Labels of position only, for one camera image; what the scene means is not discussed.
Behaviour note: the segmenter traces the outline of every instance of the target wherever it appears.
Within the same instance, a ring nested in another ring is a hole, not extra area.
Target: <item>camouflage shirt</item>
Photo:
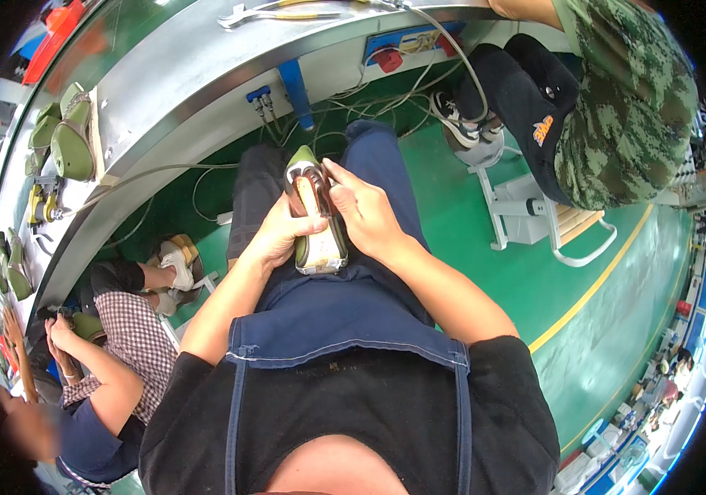
[[[648,202],[683,163],[697,109],[694,75],[658,16],[628,0],[553,0],[583,59],[576,108],[554,168],[577,207]]]

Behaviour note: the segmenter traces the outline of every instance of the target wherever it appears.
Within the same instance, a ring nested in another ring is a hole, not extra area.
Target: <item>blue apron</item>
[[[358,264],[342,269],[338,276],[281,282],[278,297],[264,298],[272,302],[264,311],[232,321],[225,357],[236,364],[226,437],[227,495],[236,495],[237,432],[246,371],[292,368],[353,347],[413,352],[454,371],[457,493],[468,494],[472,457],[468,350],[420,322],[403,303],[404,297],[378,279],[378,273]]]

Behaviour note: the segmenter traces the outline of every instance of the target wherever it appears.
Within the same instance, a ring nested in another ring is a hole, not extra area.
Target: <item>green shoe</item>
[[[14,297],[18,301],[28,298],[32,293],[31,282],[26,276],[26,269],[22,263],[22,242],[12,229],[7,231],[10,245],[9,263],[7,265],[7,280],[11,286]]]
[[[304,275],[336,273],[347,265],[347,245],[328,196],[328,174],[308,146],[298,148],[284,173],[284,190],[292,210],[299,216],[318,215],[328,228],[295,240],[295,268]]]
[[[1,294],[9,292],[9,282],[7,281],[7,269],[9,265],[9,249],[6,243],[6,237],[3,232],[0,232],[0,291]]]
[[[61,99],[64,119],[56,126],[50,141],[50,152],[61,177],[88,181],[94,174],[86,127],[91,114],[89,95],[77,84],[71,85]]]
[[[94,342],[105,335],[105,331],[102,329],[102,322],[96,316],[74,313],[72,314],[72,323],[72,331],[84,341]]]
[[[55,102],[46,104],[37,114],[36,123],[39,124],[46,116],[61,120],[61,108],[59,108],[59,104]]]
[[[31,137],[28,139],[28,147],[33,150],[33,153],[31,153],[32,163],[31,165],[26,164],[26,171],[29,169],[31,171],[42,170],[42,165],[48,158],[50,140],[56,131],[58,122],[56,117],[44,115],[31,132]]]

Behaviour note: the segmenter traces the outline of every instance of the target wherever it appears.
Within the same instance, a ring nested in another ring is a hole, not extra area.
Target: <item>black t-shirt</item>
[[[526,345],[514,337],[470,348],[471,494],[548,493],[560,449]],[[222,493],[235,366],[187,352],[144,433],[148,493]],[[364,443],[417,495],[457,492],[454,372],[406,351],[351,349],[282,370],[250,369],[240,415],[239,493],[264,491],[281,461],[330,434]]]

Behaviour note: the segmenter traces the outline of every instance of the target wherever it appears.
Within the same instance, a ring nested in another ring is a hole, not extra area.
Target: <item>yellow floor line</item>
[[[642,226],[644,226],[645,222],[647,222],[647,218],[650,216],[650,212],[652,211],[652,204],[647,205],[647,210],[645,210],[645,214],[642,215],[642,218],[639,220],[639,223],[636,224],[636,227],[634,227],[633,232],[631,232],[631,235],[628,237],[628,240],[625,241],[625,244],[620,248],[620,252],[616,254],[614,257],[614,260],[609,263],[609,266],[605,267],[605,270],[601,275],[597,278],[595,283],[592,284],[592,287],[589,288],[588,291],[584,292],[584,295],[581,296],[581,299],[576,302],[576,304],[573,305],[572,308],[568,312],[566,312],[562,318],[559,319],[558,322],[554,323],[551,328],[545,331],[542,335],[540,335],[536,341],[532,342],[532,344],[529,346],[529,351],[534,354],[535,351],[537,351],[540,347],[543,346],[546,342],[551,340],[551,337],[556,335],[557,332],[562,330],[562,327],[567,324],[570,320],[573,319],[576,314],[581,311],[581,308],[584,307],[587,301],[592,299],[592,296],[595,295],[595,292],[603,285],[603,282],[607,278],[609,278],[609,275],[611,275],[611,272],[614,271],[616,268],[616,265],[620,262],[623,256],[625,256],[625,253],[628,252],[628,248],[631,247],[631,244],[633,243],[634,239],[636,239],[636,235],[639,234],[639,231],[642,230]]]
[[[689,238],[689,243],[688,243],[688,245],[689,245],[689,250],[691,250],[691,238]],[[606,403],[603,405],[603,407],[601,408],[601,410],[597,411],[597,414],[595,415],[595,417],[593,417],[593,418],[586,424],[586,426],[584,426],[584,428],[583,428],[581,431],[578,432],[578,435],[574,436],[574,437],[573,437],[573,440],[567,442],[567,445],[565,445],[565,446],[562,448],[562,451],[563,451],[563,452],[564,452],[565,450],[567,450],[567,448],[570,447],[570,446],[573,444],[573,442],[575,442],[579,437],[581,437],[581,435],[583,435],[584,432],[585,432],[595,421],[597,421],[597,419],[601,416],[601,414],[603,414],[603,411],[605,411],[605,408],[609,407],[609,404],[611,404],[611,401],[614,401],[616,395],[617,395],[618,393],[620,393],[620,391],[621,391],[622,388],[625,386],[625,384],[628,383],[628,381],[631,379],[631,377],[633,377],[633,372],[636,371],[636,367],[638,367],[639,364],[641,364],[642,361],[644,360],[644,359],[642,359],[642,358],[645,357],[645,354],[647,354],[647,351],[650,349],[650,346],[653,345],[653,342],[655,342],[655,338],[658,336],[658,332],[661,331],[661,327],[663,326],[663,323],[666,322],[666,320],[667,320],[666,314],[669,312],[669,308],[672,306],[672,301],[674,301],[674,300],[680,295],[680,292],[677,290],[677,288],[678,288],[678,282],[680,281],[680,275],[683,274],[683,269],[684,269],[684,268],[686,268],[685,262],[683,262],[683,263],[680,264],[680,270],[678,271],[678,278],[675,279],[675,285],[672,286],[672,295],[669,297],[669,301],[666,303],[666,311],[665,311],[665,312],[663,313],[663,315],[661,316],[661,321],[658,322],[658,327],[655,329],[655,332],[652,334],[652,338],[650,339],[650,342],[647,343],[647,347],[645,347],[645,350],[642,351],[641,354],[639,354],[639,360],[636,362],[636,364],[633,365],[633,368],[631,368],[631,371],[628,372],[628,378],[626,378],[625,381],[622,383],[622,385],[620,385],[620,386],[616,389],[616,391],[614,392],[614,395],[611,396],[611,399],[609,399],[608,401],[606,401]]]

